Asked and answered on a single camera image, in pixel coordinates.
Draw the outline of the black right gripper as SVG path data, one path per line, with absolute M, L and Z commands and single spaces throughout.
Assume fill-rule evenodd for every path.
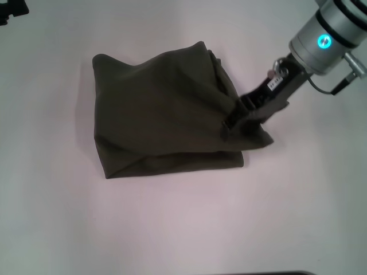
M 304 67 L 288 54 L 275 61 L 272 75 L 256 89 L 241 96 L 231 113 L 222 122 L 221 138 L 227 141 L 234 135 L 249 135 L 260 123 L 251 120 L 252 112 L 278 112 L 288 105 L 289 97 L 304 84 Z

